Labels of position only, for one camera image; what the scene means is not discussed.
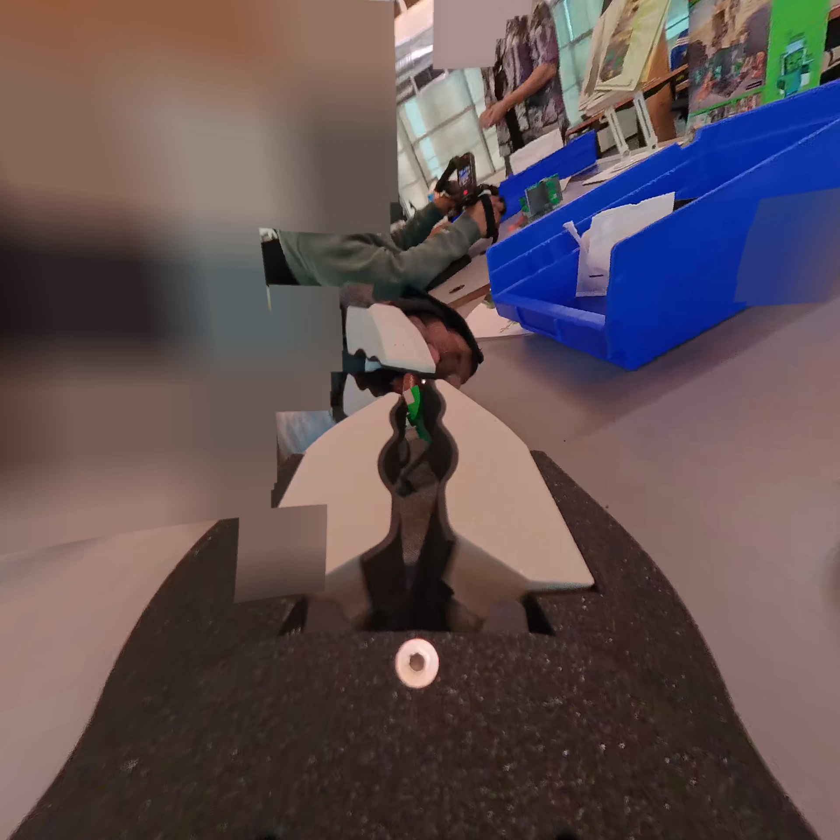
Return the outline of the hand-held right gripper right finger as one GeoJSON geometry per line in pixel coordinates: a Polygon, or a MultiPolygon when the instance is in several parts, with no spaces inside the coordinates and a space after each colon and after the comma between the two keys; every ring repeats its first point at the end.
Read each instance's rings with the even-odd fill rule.
{"type": "Polygon", "coordinates": [[[434,626],[472,631],[503,602],[586,592],[594,577],[529,448],[434,385],[434,626]]]}

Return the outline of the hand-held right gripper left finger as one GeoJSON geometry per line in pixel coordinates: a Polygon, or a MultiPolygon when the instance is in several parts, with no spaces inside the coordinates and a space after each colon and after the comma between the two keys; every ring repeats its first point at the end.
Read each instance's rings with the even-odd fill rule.
{"type": "Polygon", "coordinates": [[[280,508],[326,508],[324,583],[309,597],[357,627],[391,610],[404,590],[394,492],[403,436],[403,399],[386,395],[317,439],[280,498],[280,508]]]}

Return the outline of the small green toy brick piece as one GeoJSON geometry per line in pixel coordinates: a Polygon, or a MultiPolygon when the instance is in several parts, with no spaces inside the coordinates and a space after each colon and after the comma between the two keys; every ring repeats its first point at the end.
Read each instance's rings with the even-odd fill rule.
{"type": "Polygon", "coordinates": [[[418,437],[425,443],[431,443],[431,435],[424,421],[424,400],[422,385],[413,385],[402,394],[406,405],[406,420],[415,429],[418,437]]]}

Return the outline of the grey desk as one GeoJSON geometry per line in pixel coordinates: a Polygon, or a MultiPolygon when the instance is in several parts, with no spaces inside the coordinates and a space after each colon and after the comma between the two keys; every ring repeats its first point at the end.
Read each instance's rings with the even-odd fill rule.
{"type": "MultiPolygon", "coordinates": [[[[838,838],[838,297],[755,308],[635,373],[483,342],[467,393],[635,538],[771,771],[838,838]]],[[[2,838],[77,745],[195,522],[2,556],[2,838]]]]}

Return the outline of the person's left hand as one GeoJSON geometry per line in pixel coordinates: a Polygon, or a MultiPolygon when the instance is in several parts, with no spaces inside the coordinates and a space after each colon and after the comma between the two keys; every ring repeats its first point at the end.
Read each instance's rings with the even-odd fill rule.
{"type": "Polygon", "coordinates": [[[435,362],[435,376],[460,389],[474,374],[474,354],[466,339],[439,318],[410,316],[435,362]]]}

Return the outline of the tan cardboard piece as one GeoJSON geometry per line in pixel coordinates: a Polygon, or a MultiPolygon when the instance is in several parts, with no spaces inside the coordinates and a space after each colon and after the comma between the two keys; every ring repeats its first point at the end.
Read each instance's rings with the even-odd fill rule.
{"type": "Polygon", "coordinates": [[[485,298],[490,292],[487,256],[482,254],[463,264],[458,271],[429,290],[429,294],[451,308],[485,298]]]}

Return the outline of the white paper sheet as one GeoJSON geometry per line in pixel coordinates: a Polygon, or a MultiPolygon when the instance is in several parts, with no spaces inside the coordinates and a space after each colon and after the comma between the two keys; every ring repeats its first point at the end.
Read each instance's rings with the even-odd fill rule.
{"type": "Polygon", "coordinates": [[[488,341],[530,335],[531,332],[519,322],[499,314],[499,311],[486,301],[477,305],[465,315],[465,321],[476,341],[488,341]]]}

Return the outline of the small green device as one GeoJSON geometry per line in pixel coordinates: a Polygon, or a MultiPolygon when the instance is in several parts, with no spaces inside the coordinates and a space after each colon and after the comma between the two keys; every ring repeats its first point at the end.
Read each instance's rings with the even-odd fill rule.
{"type": "Polygon", "coordinates": [[[520,202],[521,212],[532,221],[560,207],[563,199],[563,182],[557,175],[552,175],[525,190],[520,202]]]}

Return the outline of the white plastic bag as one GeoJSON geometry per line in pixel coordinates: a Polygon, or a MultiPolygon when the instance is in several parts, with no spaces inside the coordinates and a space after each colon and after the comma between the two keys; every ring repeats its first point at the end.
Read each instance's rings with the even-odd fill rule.
{"type": "Polygon", "coordinates": [[[593,216],[590,228],[580,234],[573,222],[563,228],[579,247],[579,264],[575,296],[596,298],[606,295],[614,248],[651,224],[672,214],[676,193],[648,198],[641,203],[606,209],[593,216]]]}

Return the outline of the small blue storage bin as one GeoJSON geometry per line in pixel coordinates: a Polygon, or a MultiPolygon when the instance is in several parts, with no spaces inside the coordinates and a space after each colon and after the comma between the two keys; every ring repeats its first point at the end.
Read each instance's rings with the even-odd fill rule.
{"type": "Polygon", "coordinates": [[[564,179],[590,170],[597,163],[598,151],[595,131],[576,136],[563,148],[508,177],[499,185],[499,195],[507,205],[518,207],[526,190],[542,179],[552,176],[564,179]]]}

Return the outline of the large blue storage bin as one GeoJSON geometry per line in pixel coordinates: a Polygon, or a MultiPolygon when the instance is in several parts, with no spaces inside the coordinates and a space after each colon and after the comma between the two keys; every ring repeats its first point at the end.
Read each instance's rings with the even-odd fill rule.
{"type": "Polygon", "coordinates": [[[747,306],[825,300],[838,276],[839,82],[700,130],[487,255],[500,313],[633,371],[747,306]],[[583,233],[608,209],[673,193],[618,243],[604,296],[576,295],[583,233]]]}

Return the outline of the white display stand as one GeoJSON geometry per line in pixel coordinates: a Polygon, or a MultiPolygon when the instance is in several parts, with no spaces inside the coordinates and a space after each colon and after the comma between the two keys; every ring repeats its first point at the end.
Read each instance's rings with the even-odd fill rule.
{"type": "MultiPolygon", "coordinates": [[[[641,90],[635,92],[635,95],[633,96],[633,106],[637,117],[637,124],[642,130],[644,140],[644,147],[637,152],[643,157],[649,156],[658,151],[658,136],[652,124],[648,106],[641,90]]],[[[603,117],[607,121],[607,125],[615,140],[619,160],[622,162],[629,161],[634,152],[632,152],[627,145],[621,124],[616,114],[616,107],[610,106],[606,108],[604,110],[603,117]]]]}

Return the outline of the picture box on stand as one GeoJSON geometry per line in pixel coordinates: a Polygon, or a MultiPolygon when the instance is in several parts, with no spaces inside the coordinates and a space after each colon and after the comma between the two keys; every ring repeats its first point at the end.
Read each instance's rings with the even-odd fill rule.
{"type": "Polygon", "coordinates": [[[610,97],[640,87],[669,6],[669,1],[610,2],[592,32],[579,99],[586,118],[606,108],[610,97]]]}

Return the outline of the green toy box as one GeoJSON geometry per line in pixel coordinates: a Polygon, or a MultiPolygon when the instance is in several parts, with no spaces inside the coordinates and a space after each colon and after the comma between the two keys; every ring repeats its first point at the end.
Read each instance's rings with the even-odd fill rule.
{"type": "Polygon", "coordinates": [[[687,130],[816,88],[829,1],[691,1],[687,130]]]}

